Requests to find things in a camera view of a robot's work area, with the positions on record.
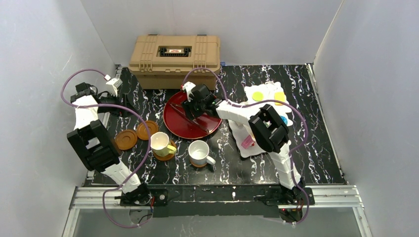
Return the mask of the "black tongs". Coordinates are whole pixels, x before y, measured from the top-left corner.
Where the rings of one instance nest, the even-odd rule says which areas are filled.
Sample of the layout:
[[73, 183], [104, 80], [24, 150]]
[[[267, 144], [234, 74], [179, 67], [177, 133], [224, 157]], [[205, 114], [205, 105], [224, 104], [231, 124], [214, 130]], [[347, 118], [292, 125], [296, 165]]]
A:
[[189, 119], [188, 117], [187, 117], [187, 115], [186, 115], [186, 112], [183, 110], [183, 109], [181, 109], [181, 105], [180, 104], [175, 104], [175, 103], [173, 103], [173, 102], [169, 102], [168, 103], [178, 114], [180, 114], [180, 115], [182, 115], [187, 121], [189, 121], [190, 123], [192, 123], [192, 124], [194, 124], [195, 126], [197, 126], [200, 130], [202, 130], [202, 131], [204, 131], [204, 132], [206, 132], [207, 134], [209, 134], [210, 133], [210, 131], [206, 128], [206, 127], [204, 127], [204, 126], [202, 126], [202, 125], [200, 125], [197, 121], [195, 121], [195, 120], [193, 120], [193, 119]]

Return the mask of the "white mug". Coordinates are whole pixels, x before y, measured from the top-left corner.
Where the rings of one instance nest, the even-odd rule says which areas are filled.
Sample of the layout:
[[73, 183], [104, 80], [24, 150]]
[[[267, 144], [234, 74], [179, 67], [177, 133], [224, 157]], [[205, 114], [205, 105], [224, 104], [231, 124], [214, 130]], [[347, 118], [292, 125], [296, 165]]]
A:
[[216, 161], [210, 156], [209, 145], [205, 141], [193, 141], [188, 147], [190, 162], [195, 164], [215, 165]]

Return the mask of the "pale yellow mug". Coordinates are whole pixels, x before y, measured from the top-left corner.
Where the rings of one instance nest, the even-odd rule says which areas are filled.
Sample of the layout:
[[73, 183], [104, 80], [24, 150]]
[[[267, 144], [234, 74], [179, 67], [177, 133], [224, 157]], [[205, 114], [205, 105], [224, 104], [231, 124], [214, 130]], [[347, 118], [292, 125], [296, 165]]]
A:
[[174, 155], [177, 148], [171, 145], [169, 136], [163, 132], [157, 132], [150, 138], [151, 149], [159, 157], [166, 157], [168, 155]]

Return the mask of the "pink rectangular cake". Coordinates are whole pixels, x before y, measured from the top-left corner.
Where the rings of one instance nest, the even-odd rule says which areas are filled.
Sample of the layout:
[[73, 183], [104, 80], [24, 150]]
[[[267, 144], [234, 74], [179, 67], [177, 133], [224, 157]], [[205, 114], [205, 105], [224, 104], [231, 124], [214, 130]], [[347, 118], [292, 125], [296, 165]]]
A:
[[251, 135], [248, 135], [241, 143], [241, 147], [247, 149], [254, 146], [254, 140]]

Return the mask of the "white three-tier cake stand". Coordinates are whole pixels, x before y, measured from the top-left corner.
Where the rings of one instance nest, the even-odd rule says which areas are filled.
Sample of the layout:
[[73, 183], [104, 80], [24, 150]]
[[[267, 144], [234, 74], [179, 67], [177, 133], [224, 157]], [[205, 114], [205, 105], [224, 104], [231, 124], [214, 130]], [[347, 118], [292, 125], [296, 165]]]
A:
[[[287, 96], [280, 82], [270, 81], [260, 85], [246, 86], [244, 87], [244, 91], [248, 100], [241, 102], [241, 105], [253, 104], [260, 101], [264, 102], [268, 99], [288, 103]], [[289, 107], [276, 102], [269, 102], [269, 105], [274, 107], [288, 127], [293, 126], [293, 121], [289, 117], [292, 110]], [[232, 130], [241, 157], [249, 158], [264, 153], [264, 150], [256, 144], [251, 134], [251, 129], [248, 126], [244, 126], [233, 120], [229, 120], [228, 124]]]

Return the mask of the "green round macaron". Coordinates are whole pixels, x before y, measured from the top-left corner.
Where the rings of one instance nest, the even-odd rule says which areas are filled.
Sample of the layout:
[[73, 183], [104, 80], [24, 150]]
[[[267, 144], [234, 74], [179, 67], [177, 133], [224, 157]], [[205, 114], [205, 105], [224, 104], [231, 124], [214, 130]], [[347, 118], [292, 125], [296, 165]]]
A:
[[264, 99], [264, 95], [260, 91], [256, 91], [252, 94], [252, 100], [256, 102], [262, 101], [263, 99]]

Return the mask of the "orange square cake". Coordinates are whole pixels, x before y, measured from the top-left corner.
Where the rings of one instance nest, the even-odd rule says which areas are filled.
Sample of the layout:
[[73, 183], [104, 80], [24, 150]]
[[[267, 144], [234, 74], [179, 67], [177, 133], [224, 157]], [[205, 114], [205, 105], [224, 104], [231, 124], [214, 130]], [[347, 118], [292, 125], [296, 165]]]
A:
[[277, 101], [285, 102], [286, 101], [286, 95], [284, 92], [275, 92], [274, 99]]

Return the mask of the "blue frosted donut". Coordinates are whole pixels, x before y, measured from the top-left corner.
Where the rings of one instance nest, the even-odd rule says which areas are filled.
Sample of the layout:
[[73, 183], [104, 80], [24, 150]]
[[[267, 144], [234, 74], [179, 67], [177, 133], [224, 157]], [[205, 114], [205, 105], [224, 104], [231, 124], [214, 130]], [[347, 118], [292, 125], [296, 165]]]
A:
[[281, 116], [281, 119], [283, 120], [283, 122], [288, 125], [288, 119], [284, 116]]

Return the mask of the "small light wooden coaster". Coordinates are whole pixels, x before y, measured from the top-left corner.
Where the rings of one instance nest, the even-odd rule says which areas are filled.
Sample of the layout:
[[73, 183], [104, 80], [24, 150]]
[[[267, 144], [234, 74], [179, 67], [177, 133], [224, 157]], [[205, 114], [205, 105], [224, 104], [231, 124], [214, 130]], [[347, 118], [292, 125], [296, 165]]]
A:
[[191, 163], [194, 167], [197, 167], [197, 168], [202, 168], [202, 167], [205, 167], [206, 165], [208, 165], [207, 163], [204, 163], [204, 164], [195, 164], [195, 163]]

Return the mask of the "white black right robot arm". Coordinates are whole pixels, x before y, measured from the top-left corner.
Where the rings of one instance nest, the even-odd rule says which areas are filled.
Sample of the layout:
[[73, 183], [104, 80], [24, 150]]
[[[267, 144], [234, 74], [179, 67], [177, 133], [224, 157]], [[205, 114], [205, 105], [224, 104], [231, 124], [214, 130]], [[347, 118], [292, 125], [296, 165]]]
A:
[[246, 86], [248, 99], [241, 103], [216, 97], [204, 84], [186, 82], [181, 90], [187, 96], [181, 105], [189, 120], [207, 115], [234, 122], [245, 131], [237, 142], [251, 137], [259, 153], [269, 154], [278, 172], [280, 185], [291, 190], [300, 182], [301, 175], [289, 155], [288, 133], [292, 122], [288, 113], [291, 109], [286, 106], [287, 97], [280, 83]]

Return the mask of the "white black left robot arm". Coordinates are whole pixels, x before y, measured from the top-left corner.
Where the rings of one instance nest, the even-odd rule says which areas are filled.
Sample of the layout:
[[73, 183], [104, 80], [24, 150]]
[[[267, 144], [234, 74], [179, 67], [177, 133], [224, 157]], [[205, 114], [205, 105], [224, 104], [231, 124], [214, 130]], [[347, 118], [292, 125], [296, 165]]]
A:
[[126, 108], [134, 110], [127, 94], [102, 96], [85, 82], [76, 85], [76, 91], [70, 99], [76, 106], [76, 124], [67, 139], [84, 166], [110, 177], [130, 201], [147, 197], [146, 184], [121, 161], [121, 149], [98, 117], [99, 113], [127, 117]]

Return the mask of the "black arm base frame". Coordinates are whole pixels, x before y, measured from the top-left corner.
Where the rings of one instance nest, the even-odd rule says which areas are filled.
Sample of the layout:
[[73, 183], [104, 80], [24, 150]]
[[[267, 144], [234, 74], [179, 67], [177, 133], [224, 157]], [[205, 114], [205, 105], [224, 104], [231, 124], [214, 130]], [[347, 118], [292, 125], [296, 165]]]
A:
[[146, 206], [153, 217], [262, 216], [300, 221], [315, 204], [311, 188], [291, 190], [279, 184], [148, 185], [133, 195], [117, 195], [121, 206]]

